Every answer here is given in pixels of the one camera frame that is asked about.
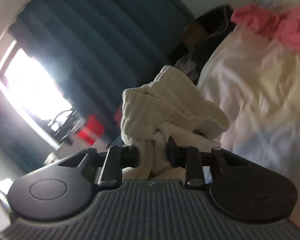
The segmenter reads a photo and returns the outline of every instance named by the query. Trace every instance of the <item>pink blanket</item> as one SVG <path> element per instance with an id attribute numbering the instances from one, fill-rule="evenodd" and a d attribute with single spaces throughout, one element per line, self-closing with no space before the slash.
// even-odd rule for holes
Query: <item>pink blanket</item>
<path id="1" fill-rule="evenodd" d="M 250 4 L 234 10 L 231 21 L 269 39 L 278 39 L 287 47 L 300 51 L 300 6 L 276 14 Z"/>

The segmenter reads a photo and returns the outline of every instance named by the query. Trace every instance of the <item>cable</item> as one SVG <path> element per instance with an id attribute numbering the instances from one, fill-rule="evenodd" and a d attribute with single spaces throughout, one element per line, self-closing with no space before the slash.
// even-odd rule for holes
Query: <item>cable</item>
<path id="1" fill-rule="evenodd" d="M 73 110 L 73 108 L 71 108 L 71 109 L 69 109 L 69 110 L 61 111 L 61 112 L 60 112 L 59 114 L 57 114 L 57 116 L 53 119 L 51 125 L 48 125 L 48 126 L 49 126 L 49 127 L 52 126 L 52 125 L 56 122 L 57 118 L 58 118 L 60 115 L 62 115 L 62 114 L 65 113 L 65 112 L 68 112 L 68 111 L 73 112 L 74 110 Z"/>
<path id="2" fill-rule="evenodd" d="M 207 39 L 208 39 L 208 38 L 211 38 L 211 37 L 214 37 L 214 36 L 217 36 L 217 35 L 220 35 L 220 34 L 222 34 L 222 33 L 224 33 L 224 32 L 226 31 L 226 29 L 228 28 L 228 25 L 229 25 L 229 19 L 228 19 L 228 15 L 227 15 L 227 11 L 226 11 L 226 6 L 225 6 L 225 5 L 223 5 L 223 13 L 224 13 L 224 15 L 225 15 L 226 28 L 225 28 L 224 30 L 222 30 L 222 31 L 219 31 L 219 32 L 210 34 L 210 35 L 207 37 Z"/>

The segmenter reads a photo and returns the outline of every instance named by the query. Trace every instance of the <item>dark teal curtain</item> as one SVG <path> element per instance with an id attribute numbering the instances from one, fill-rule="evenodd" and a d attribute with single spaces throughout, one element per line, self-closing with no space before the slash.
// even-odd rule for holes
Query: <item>dark teal curtain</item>
<path id="1" fill-rule="evenodd" d="M 123 90 L 169 64 L 192 20 L 179 0 L 31 0 L 9 31 L 81 115 L 97 115 L 112 140 Z"/>
<path id="2" fill-rule="evenodd" d="M 45 158 L 38 153 L 37 147 L 28 137 L 20 132 L 14 120 L 15 117 L 0 109 L 0 146 L 25 173 L 29 173 L 41 168 Z"/>

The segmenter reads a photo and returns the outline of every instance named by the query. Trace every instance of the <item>circular pad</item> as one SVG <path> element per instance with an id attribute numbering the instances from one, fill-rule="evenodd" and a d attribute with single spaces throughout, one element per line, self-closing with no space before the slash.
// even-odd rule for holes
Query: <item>circular pad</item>
<path id="1" fill-rule="evenodd" d="M 52 200 L 59 198 L 66 192 L 66 190 L 66 184 L 58 179 L 38 181 L 30 187 L 31 195 L 40 200 Z"/>
<path id="2" fill-rule="evenodd" d="M 265 199 L 274 193 L 274 186 L 262 179 L 246 179 L 238 184 L 237 189 L 250 199 Z"/>

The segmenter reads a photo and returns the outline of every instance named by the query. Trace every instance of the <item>bed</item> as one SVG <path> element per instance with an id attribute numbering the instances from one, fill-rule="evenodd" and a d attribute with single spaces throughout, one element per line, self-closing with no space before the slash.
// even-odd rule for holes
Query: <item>bed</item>
<path id="1" fill-rule="evenodd" d="M 291 179 L 300 227 L 300 53 L 236 26 L 201 71 L 201 94 L 231 126 L 222 147 Z"/>

